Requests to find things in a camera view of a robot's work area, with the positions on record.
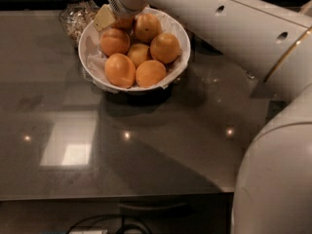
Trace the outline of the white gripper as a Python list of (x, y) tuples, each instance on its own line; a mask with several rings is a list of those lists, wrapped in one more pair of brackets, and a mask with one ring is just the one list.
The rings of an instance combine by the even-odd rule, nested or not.
[(98, 32), (113, 24), (116, 17), (129, 18), (135, 16), (148, 5), (148, 0), (108, 0), (108, 2), (110, 6), (104, 4), (95, 16), (94, 27)]

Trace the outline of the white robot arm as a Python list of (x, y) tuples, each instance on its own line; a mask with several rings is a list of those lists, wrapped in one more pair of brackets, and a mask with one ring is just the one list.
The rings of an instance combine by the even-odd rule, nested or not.
[(259, 0), (108, 1), (118, 17), (165, 11), (288, 102), (245, 154), (231, 234), (312, 234), (311, 18)]

